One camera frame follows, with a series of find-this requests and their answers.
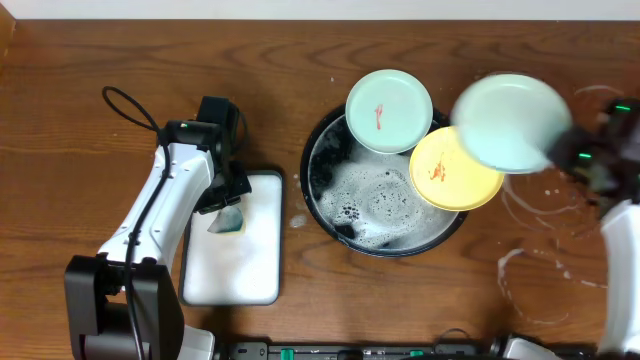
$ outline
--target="black bowl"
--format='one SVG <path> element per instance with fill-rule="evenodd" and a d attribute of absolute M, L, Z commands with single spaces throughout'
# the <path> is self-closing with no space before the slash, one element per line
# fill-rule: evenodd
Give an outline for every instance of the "black bowl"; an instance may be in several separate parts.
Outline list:
<path fill-rule="evenodd" d="M 445 115 L 443 115 L 441 112 L 439 112 L 435 108 L 433 110 L 433 113 L 434 113 L 433 121 L 431 124 L 431 128 L 429 129 L 429 132 L 437 130 L 444 126 L 449 126 L 450 124 L 449 120 Z M 337 107 L 335 110 L 331 111 L 318 124 L 318 126 L 313 130 L 313 132 L 311 132 L 311 136 L 309 137 L 309 140 L 307 140 L 307 144 L 305 145 L 304 151 L 302 153 L 302 160 L 300 162 L 300 183 L 302 188 L 302 194 L 304 195 L 305 202 L 307 204 L 307 207 L 309 208 L 309 211 L 311 212 L 311 215 L 318 222 L 318 224 L 320 224 L 320 226 L 329 235 L 331 235 L 331 237 L 340 241 L 347 247 L 367 255 L 380 256 L 380 257 L 401 257 L 401 256 L 417 255 L 427 250 L 433 249 L 434 247 L 438 246 L 439 244 L 444 242 L 446 239 L 448 239 L 460 227 L 460 225 L 462 225 L 464 219 L 467 217 L 468 212 L 466 211 L 459 212 L 455 216 L 453 222 L 431 241 L 411 249 L 404 249 L 402 251 L 397 251 L 397 252 L 391 252 L 388 250 L 376 251 L 376 250 L 372 250 L 371 248 L 365 248 L 363 246 L 360 246 L 354 243 L 353 241 L 351 241 L 351 239 L 353 239 L 354 237 L 353 228 L 351 228 L 348 225 L 334 226 L 328 223 L 322 217 L 322 215 L 319 212 L 319 209 L 317 208 L 315 202 L 313 201 L 313 194 L 312 194 L 312 189 L 311 189 L 311 184 L 309 179 L 309 166 L 312 163 L 311 154 L 314 146 L 316 145 L 316 142 L 322 136 L 325 130 L 335 121 L 345 121 L 344 115 L 345 115 L 345 105 L 341 105 Z M 332 151 L 330 154 L 326 156 L 326 158 L 321 159 L 321 163 L 324 164 L 323 166 L 326 165 L 328 167 L 334 167 L 348 158 L 348 155 L 351 152 L 351 147 L 353 146 L 356 140 L 348 131 L 346 124 L 345 124 L 345 128 L 346 128 L 345 131 L 341 131 L 339 133 L 339 136 L 341 137 L 339 139 L 339 143 L 341 144 L 340 148 L 336 149 L 335 151 Z M 411 156 L 412 151 L 413 150 L 409 150 L 400 155 L 409 157 Z M 324 182 L 330 183 L 331 176 L 328 176 L 325 179 L 314 178 L 314 184 L 317 183 L 318 181 L 320 182 L 324 181 Z"/>

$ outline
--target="soapy water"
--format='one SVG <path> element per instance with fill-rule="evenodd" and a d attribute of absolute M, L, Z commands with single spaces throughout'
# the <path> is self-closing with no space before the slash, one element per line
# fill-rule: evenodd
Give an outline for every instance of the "soapy water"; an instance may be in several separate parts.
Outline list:
<path fill-rule="evenodd" d="M 344 117 L 318 138 L 309 167 L 310 191 L 323 220 L 354 245 L 401 252 L 435 240 L 457 212 L 430 205 L 415 191 L 409 157 L 383 155 L 354 141 Z"/>

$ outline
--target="yellow plate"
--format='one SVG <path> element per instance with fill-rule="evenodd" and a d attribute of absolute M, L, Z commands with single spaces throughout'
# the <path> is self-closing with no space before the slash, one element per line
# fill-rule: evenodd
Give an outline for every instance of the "yellow plate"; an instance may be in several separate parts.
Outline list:
<path fill-rule="evenodd" d="M 444 210 L 484 205 L 500 190 L 504 174 L 473 160 L 460 146 L 455 127 L 438 129 L 413 150 L 411 182 L 425 200 Z"/>

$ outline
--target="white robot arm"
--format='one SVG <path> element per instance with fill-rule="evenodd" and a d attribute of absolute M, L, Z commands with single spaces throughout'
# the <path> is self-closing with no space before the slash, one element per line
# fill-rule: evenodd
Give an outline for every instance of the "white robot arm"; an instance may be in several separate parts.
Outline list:
<path fill-rule="evenodd" d="M 229 161 L 239 116 L 228 100 L 205 97 L 195 121 L 169 121 L 159 136 L 168 143 L 170 169 L 165 172 L 167 153 L 160 146 L 147 182 L 113 237 L 96 257 L 71 260 L 65 272 L 65 293 L 74 358 L 211 360 L 214 337 L 185 326 L 170 273 L 191 214 L 232 205 L 251 192 L 241 165 Z M 159 184 L 157 196 L 150 201 Z M 140 231 L 132 237 L 138 221 Z M 135 304 L 140 342 L 132 337 L 131 309 L 109 303 L 106 297 L 125 287 L 131 239 L 136 240 L 130 261 L 134 296 L 128 302 Z"/>
<path fill-rule="evenodd" d="M 600 352 L 640 354 L 640 205 L 625 200 L 602 220 L 609 259 L 607 324 Z"/>
<path fill-rule="evenodd" d="M 172 143 L 169 144 L 169 153 L 169 179 L 142 225 L 138 236 L 140 244 L 135 249 L 133 263 L 140 264 L 145 258 L 155 259 L 157 264 L 165 265 L 171 273 L 184 228 L 198 199 L 211 185 L 215 171 L 210 151 L 198 150 L 196 145 Z M 164 164 L 164 152 L 158 147 L 151 174 L 131 211 L 113 237 L 98 251 L 99 254 L 106 254 L 108 261 L 125 261 L 129 233 L 158 185 Z M 214 336 L 211 332 L 185 325 L 178 360 L 211 360 L 213 349 Z"/>

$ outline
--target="green clip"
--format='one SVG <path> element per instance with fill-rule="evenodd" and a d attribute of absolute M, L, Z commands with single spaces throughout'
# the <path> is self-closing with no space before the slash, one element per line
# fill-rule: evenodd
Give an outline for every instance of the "green clip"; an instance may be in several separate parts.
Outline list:
<path fill-rule="evenodd" d="M 282 349 L 280 351 L 280 360 L 293 360 L 293 349 Z"/>

